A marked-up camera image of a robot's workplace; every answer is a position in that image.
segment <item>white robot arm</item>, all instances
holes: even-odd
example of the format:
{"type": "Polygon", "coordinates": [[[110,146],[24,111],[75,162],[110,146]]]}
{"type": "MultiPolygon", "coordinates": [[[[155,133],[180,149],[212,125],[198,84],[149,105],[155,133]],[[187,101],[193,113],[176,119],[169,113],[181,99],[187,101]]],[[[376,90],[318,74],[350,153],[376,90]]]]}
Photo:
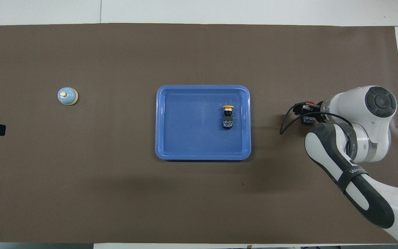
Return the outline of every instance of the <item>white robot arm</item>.
{"type": "Polygon", "coordinates": [[[337,94],[322,102],[320,111],[342,116],[352,126],[324,117],[327,123],[318,123],[308,132],[305,149],[368,221],[398,240],[398,188],[374,180],[357,165],[379,161],[387,154],[389,122],[396,108],[393,94],[379,86],[337,94]]]}

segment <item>brown mat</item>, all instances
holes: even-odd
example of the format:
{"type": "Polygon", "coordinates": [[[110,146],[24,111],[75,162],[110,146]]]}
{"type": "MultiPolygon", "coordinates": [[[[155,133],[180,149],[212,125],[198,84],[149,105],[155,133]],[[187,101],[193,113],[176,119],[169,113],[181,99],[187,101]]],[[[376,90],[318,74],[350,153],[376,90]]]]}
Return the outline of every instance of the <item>brown mat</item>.
{"type": "MultiPolygon", "coordinates": [[[[361,85],[398,100],[393,27],[191,24],[0,26],[0,241],[392,243],[306,155],[284,112],[361,85]],[[245,85],[251,156],[165,162],[156,91],[245,85]],[[79,101],[60,104],[64,86],[79,101]]],[[[398,186],[392,147],[370,175],[398,186]]]]}

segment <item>blue tray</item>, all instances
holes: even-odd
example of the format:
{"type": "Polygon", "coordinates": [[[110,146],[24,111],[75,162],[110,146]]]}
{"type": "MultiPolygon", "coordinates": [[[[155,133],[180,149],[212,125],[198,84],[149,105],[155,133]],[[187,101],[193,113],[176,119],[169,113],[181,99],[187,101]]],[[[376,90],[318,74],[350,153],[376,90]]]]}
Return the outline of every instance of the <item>blue tray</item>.
{"type": "Polygon", "coordinates": [[[156,154],[165,160],[243,160],[251,153],[250,92],[241,85],[164,85],[156,94],[156,154]],[[222,127],[233,105],[233,128],[222,127]]]}

